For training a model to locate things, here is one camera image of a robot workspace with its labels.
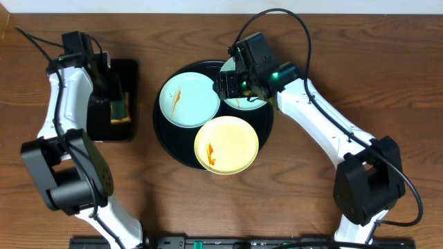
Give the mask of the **light blue plate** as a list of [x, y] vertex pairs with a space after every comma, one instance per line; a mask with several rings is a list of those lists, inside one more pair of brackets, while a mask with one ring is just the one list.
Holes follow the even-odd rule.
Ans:
[[221, 100], [206, 75], [186, 72], [170, 78], [159, 96], [160, 110], [172, 124], [182, 128], [204, 125], [215, 117]]
[[[233, 57], [228, 59], [220, 69], [221, 72], [234, 71], [234, 70], [235, 70], [235, 60]], [[247, 98], [231, 98], [224, 100], [224, 102], [228, 106], [240, 111], [256, 110], [267, 104], [267, 102], [263, 100], [255, 100], [253, 102], [249, 102]]]

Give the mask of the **yellow green scrub sponge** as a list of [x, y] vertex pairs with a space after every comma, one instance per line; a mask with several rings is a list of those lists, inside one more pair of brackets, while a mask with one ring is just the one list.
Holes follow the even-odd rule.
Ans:
[[123, 98], [119, 101], [110, 102], [110, 120], [111, 124], [121, 124], [131, 122], [129, 113], [129, 94], [124, 92]]

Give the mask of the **yellow plate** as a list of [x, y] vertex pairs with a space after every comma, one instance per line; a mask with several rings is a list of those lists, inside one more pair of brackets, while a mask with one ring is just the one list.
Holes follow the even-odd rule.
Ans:
[[234, 116], [221, 116], [207, 122], [197, 132], [195, 156], [205, 169], [214, 174], [231, 175], [249, 167], [259, 151], [254, 128]]

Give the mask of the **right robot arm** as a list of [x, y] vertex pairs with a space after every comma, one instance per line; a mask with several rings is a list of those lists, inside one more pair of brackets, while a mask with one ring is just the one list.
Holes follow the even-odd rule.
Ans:
[[223, 100], [275, 100], [336, 168], [333, 197], [342, 218], [335, 241], [373, 245], [376, 227], [406, 192], [397, 143], [354, 126], [316, 91], [307, 72], [278, 61], [262, 33], [237, 39], [228, 54], [235, 68], [219, 73], [215, 92]]

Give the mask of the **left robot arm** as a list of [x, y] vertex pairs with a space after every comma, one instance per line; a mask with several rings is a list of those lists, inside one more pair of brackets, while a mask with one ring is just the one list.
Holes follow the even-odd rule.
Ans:
[[36, 139], [21, 157], [46, 206], [93, 226], [97, 239], [72, 239], [71, 248], [146, 248], [141, 222], [114, 194], [110, 167], [97, 142], [134, 137], [138, 64], [112, 59], [98, 41], [62, 35], [63, 53], [49, 59], [51, 96]]

